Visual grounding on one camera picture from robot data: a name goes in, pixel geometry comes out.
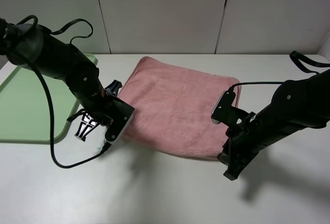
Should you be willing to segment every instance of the green tray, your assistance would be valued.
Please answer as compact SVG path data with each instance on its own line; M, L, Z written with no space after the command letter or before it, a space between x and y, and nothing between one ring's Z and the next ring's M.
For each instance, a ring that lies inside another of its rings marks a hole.
M97 63L94 55L86 54ZM55 142L65 137L67 118L76 112L78 101L63 81L44 76L55 114ZM33 71L16 68L0 85L0 142L43 143L50 140L47 98Z

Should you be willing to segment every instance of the towel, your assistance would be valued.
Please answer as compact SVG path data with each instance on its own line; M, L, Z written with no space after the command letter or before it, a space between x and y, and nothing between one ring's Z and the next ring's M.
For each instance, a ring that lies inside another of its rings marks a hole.
M119 93L135 108L123 137L177 156L217 159L227 126L213 124L211 112L238 82L143 57ZM237 106L240 87L235 92Z

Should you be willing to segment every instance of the pink towel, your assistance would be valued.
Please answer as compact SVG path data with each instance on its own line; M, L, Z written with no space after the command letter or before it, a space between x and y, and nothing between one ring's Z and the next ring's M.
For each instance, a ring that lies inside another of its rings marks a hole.
M136 109L123 136L169 154L216 159L227 126L213 124L211 112L238 82L143 57L119 93ZM235 90L237 106L240 88Z

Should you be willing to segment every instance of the white table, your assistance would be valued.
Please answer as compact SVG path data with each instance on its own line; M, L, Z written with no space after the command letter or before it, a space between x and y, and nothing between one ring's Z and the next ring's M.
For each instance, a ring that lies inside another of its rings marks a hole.
M142 56L97 55L103 85L124 83ZM311 76L282 55L152 57L241 82ZM0 76L7 71L8 65ZM276 88L244 86L239 107L260 111ZM102 144L105 128L84 143L74 138L78 123L55 146L63 164L95 154ZM232 182L220 162L173 157L129 141L73 169L55 166L47 145L0 143L0 222L330 223L329 154L330 128L306 129L263 150Z

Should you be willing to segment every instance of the folded towel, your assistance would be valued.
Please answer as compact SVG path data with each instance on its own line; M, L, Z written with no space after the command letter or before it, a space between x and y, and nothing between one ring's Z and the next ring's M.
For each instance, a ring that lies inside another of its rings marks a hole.
M123 136L169 154L216 159L227 126L213 124L211 112L222 92L238 82L143 57L119 93L135 108Z

